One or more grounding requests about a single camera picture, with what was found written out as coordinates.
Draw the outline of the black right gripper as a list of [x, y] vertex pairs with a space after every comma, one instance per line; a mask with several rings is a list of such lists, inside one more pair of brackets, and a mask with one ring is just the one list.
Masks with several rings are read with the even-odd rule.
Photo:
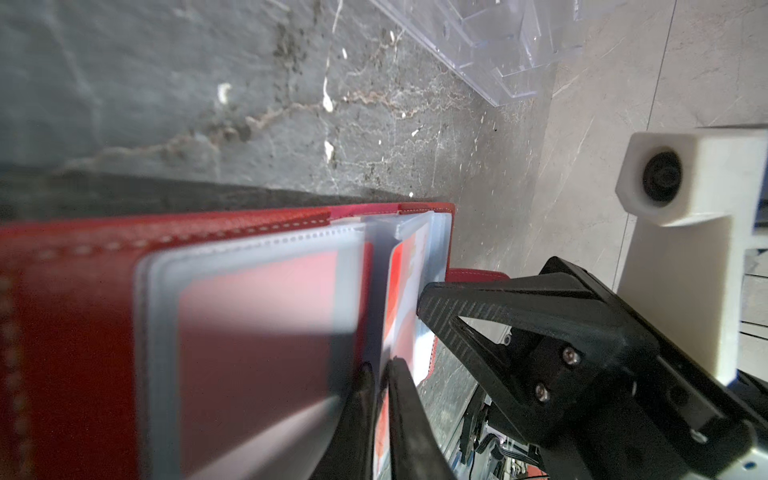
[[430, 283], [417, 315], [553, 479], [764, 479], [767, 422], [658, 340], [585, 269]]

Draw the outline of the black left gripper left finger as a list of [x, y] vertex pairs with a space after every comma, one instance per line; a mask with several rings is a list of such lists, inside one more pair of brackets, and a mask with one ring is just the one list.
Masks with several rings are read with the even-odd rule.
[[366, 362], [357, 370], [339, 423], [311, 479], [373, 478], [376, 380]]

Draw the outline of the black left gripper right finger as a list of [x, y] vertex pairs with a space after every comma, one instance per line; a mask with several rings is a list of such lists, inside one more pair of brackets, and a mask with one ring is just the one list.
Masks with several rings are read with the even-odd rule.
[[407, 362], [391, 359], [386, 368], [392, 479], [454, 480], [435, 440]]

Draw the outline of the red leather card holder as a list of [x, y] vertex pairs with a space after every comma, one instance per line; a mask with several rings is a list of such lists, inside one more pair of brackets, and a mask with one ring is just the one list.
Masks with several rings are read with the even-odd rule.
[[[384, 203], [23, 223], [1, 230], [1, 475], [140, 475], [134, 294], [150, 255], [328, 225], [356, 214], [449, 213], [450, 203]], [[455, 269], [443, 280], [498, 279]]]

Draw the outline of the clear acrylic tiered card stand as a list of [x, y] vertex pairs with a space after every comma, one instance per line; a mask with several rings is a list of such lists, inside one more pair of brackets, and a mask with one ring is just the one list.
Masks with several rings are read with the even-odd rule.
[[580, 53], [603, 0], [383, 0], [375, 5], [490, 105], [537, 93], [535, 76]]

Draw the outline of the white plastic card sleeves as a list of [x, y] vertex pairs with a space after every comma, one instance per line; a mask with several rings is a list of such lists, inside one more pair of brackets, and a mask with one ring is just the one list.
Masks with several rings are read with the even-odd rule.
[[308, 478], [366, 362], [377, 384], [380, 473], [389, 455], [381, 355], [391, 254], [427, 229], [422, 291], [446, 276], [452, 223], [435, 211], [356, 214], [142, 260], [134, 294], [141, 477]]

